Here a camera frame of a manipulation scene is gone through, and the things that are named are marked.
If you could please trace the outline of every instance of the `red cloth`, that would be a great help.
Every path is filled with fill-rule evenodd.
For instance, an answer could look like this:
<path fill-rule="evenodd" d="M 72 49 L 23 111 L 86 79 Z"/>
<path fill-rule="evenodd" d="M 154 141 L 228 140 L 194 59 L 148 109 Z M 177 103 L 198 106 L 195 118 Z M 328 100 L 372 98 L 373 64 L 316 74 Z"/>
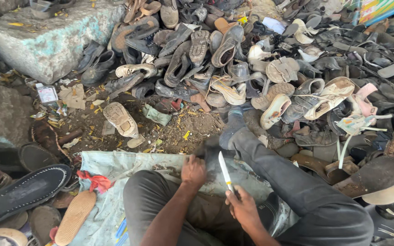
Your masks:
<path fill-rule="evenodd" d="M 91 176 L 88 171 L 77 171 L 77 175 L 80 179 L 88 179 L 91 181 L 91 187 L 89 187 L 89 191 L 94 191 L 95 188 L 98 187 L 98 191 L 102 194 L 105 193 L 113 184 L 110 182 L 108 178 L 101 175 Z"/>

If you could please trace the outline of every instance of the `plastic bottle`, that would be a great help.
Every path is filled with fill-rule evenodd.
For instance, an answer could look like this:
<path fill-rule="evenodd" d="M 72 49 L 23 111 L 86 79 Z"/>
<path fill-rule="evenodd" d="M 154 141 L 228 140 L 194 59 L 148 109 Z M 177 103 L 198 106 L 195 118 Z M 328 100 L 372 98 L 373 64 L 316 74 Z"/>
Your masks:
<path fill-rule="evenodd" d="M 44 86 L 42 83 L 36 84 L 36 89 L 42 105 L 57 106 L 58 96 L 56 88 L 52 85 Z"/>

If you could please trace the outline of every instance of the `blue pole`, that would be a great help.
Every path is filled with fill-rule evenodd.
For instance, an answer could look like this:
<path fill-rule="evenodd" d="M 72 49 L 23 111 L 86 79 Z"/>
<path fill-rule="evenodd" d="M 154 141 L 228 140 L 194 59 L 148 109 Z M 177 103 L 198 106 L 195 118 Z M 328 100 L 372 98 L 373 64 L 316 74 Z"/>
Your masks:
<path fill-rule="evenodd" d="M 366 26 L 369 26 L 369 25 L 375 24 L 378 21 L 380 21 L 382 19 L 385 19 L 385 18 L 387 18 L 387 17 L 389 17 L 389 16 L 391 16 L 393 14 L 394 14 L 394 8 L 389 10 L 389 11 L 387 11 L 387 12 L 385 12 L 385 13 L 382 13 L 382 14 L 376 16 L 375 18 L 373 18 L 371 20 L 368 20 L 368 21 L 364 22 L 363 24 L 366 25 Z"/>

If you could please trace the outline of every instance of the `leg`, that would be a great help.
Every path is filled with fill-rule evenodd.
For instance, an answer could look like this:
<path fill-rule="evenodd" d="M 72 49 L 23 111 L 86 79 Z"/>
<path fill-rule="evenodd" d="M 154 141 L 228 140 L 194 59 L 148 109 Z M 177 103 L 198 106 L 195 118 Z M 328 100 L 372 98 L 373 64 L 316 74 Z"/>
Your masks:
<path fill-rule="evenodd" d="M 124 209 L 132 245 L 140 244 L 151 221 L 178 187 L 155 171 L 139 171 L 129 178 L 124 188 Z M 194 228 L 211 233 L 227 245 L 240 245 L 244 235 L 224 199 L 203 194 L 198 194 L 188 208 L 178 245 L 209 246 Z"/>
<path fill-rule="evenodd" d="M 249 131 L 239 107 L 229 112 L 229 122 L 236 131 L 220 145 L 238 152 L 257 175 L 266 179 L 273 190 L 301 217 L 277 240 L 299 245 L 355 246 L 369 245 L 373 222 L 369 214 L 331 186 L 294 166 L 271 151 Z"/>

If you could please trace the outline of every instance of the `shoe sole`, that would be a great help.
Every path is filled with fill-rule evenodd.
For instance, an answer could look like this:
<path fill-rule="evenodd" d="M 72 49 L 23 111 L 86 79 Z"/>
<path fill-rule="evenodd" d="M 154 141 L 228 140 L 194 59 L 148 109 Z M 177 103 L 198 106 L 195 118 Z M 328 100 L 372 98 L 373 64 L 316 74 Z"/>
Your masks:
<path fill-rule="evenodd" d="M 66 246 L 71 243 L 93 209 L 96 199 L 95 192 L 85 190 L 72 200 L 57 231 L 55 238 L 57 245 Z"/>
<path fill-rule="evenodd" d="M 278 94 L 285 94 L 287 97 L 291 97 L 294 94 L 294 90 L 295 89 L 292 84 L 275 84 L 268 89 L 265 96 L 252 98 L 252 106 L 255 109 L 267 109 Z"/>

